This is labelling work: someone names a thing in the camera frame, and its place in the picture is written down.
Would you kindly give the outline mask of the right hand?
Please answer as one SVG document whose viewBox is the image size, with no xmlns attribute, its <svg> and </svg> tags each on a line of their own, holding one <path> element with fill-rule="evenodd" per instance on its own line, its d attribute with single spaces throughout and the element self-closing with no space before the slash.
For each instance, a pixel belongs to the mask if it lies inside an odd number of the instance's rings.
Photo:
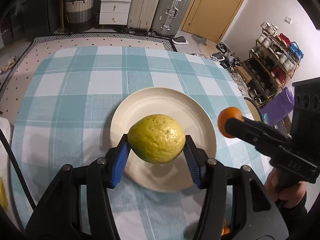
<svg viewBox="0 0 320 240">
<path fill-rule="evenodd" d="M 279 173 L 276 168 L 272 168 L 267 176 L 265 187 L 273 201 L 284 200 L 285 208 L 293 208 L 299 204 L 306 194 L 306 182 L 301 181 L 287 189 L 280 190 Z"/>
</svg>

